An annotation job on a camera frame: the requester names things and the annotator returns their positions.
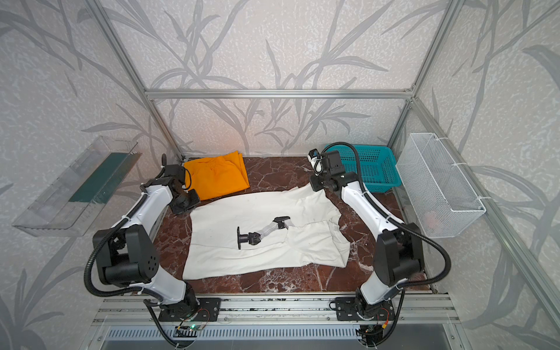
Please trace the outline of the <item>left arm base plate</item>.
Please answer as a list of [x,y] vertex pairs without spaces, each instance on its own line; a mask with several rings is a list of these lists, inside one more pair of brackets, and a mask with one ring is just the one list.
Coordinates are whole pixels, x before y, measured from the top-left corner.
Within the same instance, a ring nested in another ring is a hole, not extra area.
[[160,322],[179,322],[193,320],[194,322],[217,322],[222,299],[199,298],[194,306],[188,306],[185,302],[160,307]]

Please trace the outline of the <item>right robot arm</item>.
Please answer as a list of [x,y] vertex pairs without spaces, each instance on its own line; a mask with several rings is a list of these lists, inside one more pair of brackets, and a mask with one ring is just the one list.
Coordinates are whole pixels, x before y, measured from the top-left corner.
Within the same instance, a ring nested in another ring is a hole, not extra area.
[[373,274],[356,292],[361,309],[373,308],[405,290],[424,267],[419,229],[390,213],[366,188],[360,166],[347,171],[336,150],[308,154],[314,174],[312,189],[331,190],[366,224],[376,243]]

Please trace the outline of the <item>white garment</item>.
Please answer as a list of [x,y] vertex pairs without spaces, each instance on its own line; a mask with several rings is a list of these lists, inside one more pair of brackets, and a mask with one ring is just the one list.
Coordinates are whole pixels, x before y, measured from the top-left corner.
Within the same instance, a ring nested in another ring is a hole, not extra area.
[[185,280],[308,264],[346,266],[340,211],[311,186],[223,198],[191,213]]

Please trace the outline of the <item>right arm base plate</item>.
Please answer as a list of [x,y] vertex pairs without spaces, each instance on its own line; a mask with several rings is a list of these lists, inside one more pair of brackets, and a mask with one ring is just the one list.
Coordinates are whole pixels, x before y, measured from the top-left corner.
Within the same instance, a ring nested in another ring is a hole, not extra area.
[[375,321],[388,323],[395,319],[396,309],[392,301],[382,300],[375,305],[361,302],[355,297],[336,297],[329,302],[338,321]]

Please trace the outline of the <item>orange drawstring shorts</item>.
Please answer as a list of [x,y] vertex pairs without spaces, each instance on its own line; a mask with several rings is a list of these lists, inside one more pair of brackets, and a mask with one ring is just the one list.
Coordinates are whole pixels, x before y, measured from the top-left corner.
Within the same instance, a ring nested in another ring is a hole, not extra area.
[[237,151],[219,157],[200,158],[184,164],[190,175],[185,184],[201,201],[223,197],[250,187],[243,155]]

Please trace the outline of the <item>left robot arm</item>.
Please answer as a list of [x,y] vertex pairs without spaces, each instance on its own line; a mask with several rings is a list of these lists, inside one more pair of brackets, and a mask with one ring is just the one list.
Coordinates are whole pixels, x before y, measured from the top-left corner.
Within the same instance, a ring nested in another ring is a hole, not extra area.
[[141,185],[141,196],[111,228],[93,237],[93,252],[84,269],[84,285],[90,294],[112,297],[140,293],[158,305],[196,310],[199,302],[192,287],[160,266],[157,249],[150,238],[162,213],[188,214],[201,200],[185,182],[187,169],[163,165],[160,173]]

